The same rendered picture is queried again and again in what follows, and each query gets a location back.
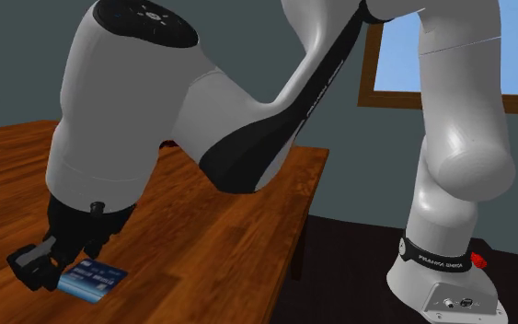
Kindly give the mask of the window with brown frame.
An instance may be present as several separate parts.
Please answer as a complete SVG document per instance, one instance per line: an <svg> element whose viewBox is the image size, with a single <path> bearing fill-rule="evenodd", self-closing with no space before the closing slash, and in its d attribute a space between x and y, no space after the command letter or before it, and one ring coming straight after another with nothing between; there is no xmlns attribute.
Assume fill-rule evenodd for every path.
<svg viewBox="0 0 518 324"><path fill-rule="evenodd" d="M501 5L503 105L518 114L518 0ZM360 107L419 110L419 25L416 14L367 29L359 91Z"/></svg>

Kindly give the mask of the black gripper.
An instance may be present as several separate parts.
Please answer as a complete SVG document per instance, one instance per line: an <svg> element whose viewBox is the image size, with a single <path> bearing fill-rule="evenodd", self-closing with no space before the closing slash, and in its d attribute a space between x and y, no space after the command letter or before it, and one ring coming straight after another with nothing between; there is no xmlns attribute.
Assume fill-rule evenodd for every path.
<svg viewBox="0 0 518 324"><path fill-rule="evenodd" d="M103 202L93 202L89 211L79 211L53 195L48 205L50 228L39 245L29 244L6 257L12 272L27 288L52 292L64 266L73 263L81 251L95 260L112 235L121 232L136 205L106 213Z"/></svg>

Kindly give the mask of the brown wooden table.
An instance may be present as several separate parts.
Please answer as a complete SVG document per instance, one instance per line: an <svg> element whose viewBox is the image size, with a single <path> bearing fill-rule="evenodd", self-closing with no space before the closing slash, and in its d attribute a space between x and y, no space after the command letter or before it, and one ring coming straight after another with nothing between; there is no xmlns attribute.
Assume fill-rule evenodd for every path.
<svg viewBox="0 0 518 324"><path fill-rule="evenodd" d="M44 174L54 121L0 127L0 324L268 324L328 151L294 147L250 195L219 192L164 147L129 222L100 260L127 276L96 304L32 292L6 256L48 223Z"/></svg>

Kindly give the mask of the blue flat box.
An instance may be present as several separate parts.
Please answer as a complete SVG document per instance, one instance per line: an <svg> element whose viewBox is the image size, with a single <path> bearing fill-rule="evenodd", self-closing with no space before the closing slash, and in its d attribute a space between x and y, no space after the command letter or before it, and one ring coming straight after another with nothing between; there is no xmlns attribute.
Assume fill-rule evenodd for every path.
<svg viewBox="0 0 518 324"><path fill-rule="evenodd" d="M61 275L57 288L95 304L127 275L126 271L108 264L84 259Z"/></svg>

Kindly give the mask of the dark robot stand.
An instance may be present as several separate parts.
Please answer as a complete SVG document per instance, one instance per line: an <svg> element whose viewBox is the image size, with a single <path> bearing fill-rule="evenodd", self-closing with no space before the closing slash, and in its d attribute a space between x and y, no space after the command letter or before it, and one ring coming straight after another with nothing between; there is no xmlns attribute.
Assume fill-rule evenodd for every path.
<svg viewBox="0 0 518 324"><path fill-rule="evenodd" d="M270 324L429 324L386 283L400 236L398 228L309 216L302 277L285 278ZM487 261L509 324L518 324L518 255L480 238L470 246Z"/></svg>

